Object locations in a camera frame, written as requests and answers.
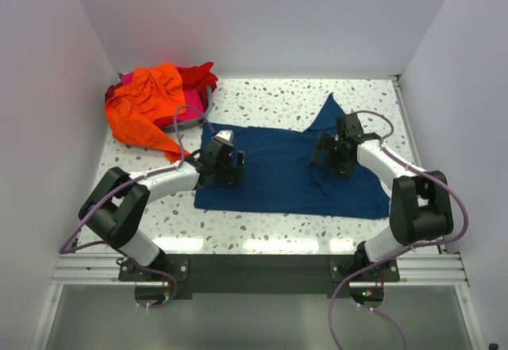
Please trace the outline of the blue t-shirt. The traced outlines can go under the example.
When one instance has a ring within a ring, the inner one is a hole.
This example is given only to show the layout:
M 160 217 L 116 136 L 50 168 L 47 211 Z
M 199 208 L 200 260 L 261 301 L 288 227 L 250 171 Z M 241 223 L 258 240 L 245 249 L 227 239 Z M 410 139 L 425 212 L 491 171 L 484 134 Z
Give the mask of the blue t-shirt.
M 344 111 L 329 96 L 302 132 L 217 123 L 205 126 L 203 148 L 213 132 L 233 132 L 235 147 L 244 152 L 244 182 L 203 187 L 196 192 L 194 206 L 253 213 L 387 217 L 390 199 L 379 178 L 367 168 L 359 166 L 352 177 L 342 178 L 323 163 L 311 163 L 320 133 L 334 134 L 335 120 L 342 115 Z

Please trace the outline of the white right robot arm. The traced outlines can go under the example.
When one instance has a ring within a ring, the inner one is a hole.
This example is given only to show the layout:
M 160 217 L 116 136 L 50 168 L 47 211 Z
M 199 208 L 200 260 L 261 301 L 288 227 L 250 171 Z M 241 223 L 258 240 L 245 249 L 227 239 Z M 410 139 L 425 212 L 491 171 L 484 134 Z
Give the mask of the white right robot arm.
M 389 133 L 380 136 L 364 131 L 358 113 L 337 117 L 337 133 L 320 133 L 310 161 L 325 165 L 342 178 L 351 178 L 358 167 L 364 167 L 391 191 L 389 226 L 358 244 L 353 271 L 414 244 L 446 236 L 454 228 L 445 175 L 417 167 L 391 150 L 386 139 L 394 133 L 394 125 L 390 121 L 387 124 Z

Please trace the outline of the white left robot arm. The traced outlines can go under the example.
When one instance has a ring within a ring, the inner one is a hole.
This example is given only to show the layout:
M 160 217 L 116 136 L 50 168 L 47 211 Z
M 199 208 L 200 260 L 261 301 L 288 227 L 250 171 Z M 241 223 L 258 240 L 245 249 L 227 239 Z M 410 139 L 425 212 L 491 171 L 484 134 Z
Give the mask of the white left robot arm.
M 166 271 L 165 252 L 140 229 L 146 206 L 179 192 L 242 184 L 244 156 L 233 144 L 233 133 L 220 131 L 205 148 L 168 167 L 146 172 L 112 167 L 82 205 L 79 220 L 140 266 Z

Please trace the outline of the grey laundry basket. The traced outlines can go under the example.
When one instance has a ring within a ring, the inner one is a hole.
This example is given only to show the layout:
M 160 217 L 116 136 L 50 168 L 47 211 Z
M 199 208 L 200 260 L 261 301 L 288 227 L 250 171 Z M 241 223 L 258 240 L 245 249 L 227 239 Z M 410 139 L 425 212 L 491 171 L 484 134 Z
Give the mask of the grey laundry basket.
M 178 113 L 176 108 L 171 113 L 157 119 L 155 124 L 164 132 L 173 133 L 175 127 L 179 131 L 197 127 L 204 122 L 204 118 L 210 113 L 213 106 L 213 90 L 206 87 L 201 90 L 185 90 L 184 100 L 179 106 L 183 106 Z

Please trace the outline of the red t-shirt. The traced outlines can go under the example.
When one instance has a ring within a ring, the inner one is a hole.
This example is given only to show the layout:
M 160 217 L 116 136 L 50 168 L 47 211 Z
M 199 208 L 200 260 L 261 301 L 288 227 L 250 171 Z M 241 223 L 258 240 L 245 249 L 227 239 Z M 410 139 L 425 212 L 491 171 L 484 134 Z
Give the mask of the red t-shirt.
M 182 78 L 183 91 L 201 90 L 206 87 L 211 87 L 214 91 L 217 87 L 217 76 L 211 72 L 213 65 L 212 62 L 193 67 L 176 67 L 174 65 Z

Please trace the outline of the orange t-shirt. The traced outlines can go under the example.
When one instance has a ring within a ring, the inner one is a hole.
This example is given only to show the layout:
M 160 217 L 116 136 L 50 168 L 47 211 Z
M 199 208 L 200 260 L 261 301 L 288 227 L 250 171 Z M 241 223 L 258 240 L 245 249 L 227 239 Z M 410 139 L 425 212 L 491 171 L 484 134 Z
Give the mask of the orange t-shirt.
M 176 161 L 181 148 L 160 123 L 171 122 L 175 112 L 185 113 L 185 101 L 182 78 L 172 63 L 137 67 L 130 83 L 107 89 L 105 114 L 115 140 L 161 151 Z

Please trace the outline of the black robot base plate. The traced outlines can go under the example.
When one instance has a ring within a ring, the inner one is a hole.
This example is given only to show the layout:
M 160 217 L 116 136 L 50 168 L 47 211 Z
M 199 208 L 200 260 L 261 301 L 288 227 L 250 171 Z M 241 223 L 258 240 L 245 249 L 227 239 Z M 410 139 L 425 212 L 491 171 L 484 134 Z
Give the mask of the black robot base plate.
M 325 294 L 330 297 L 358 262 L 353 255 L 167 254 L 153 264 L 176 282 L 117 259 L 118 280 L 135 283 L 135 297 L 161 302 L 172 294 Z

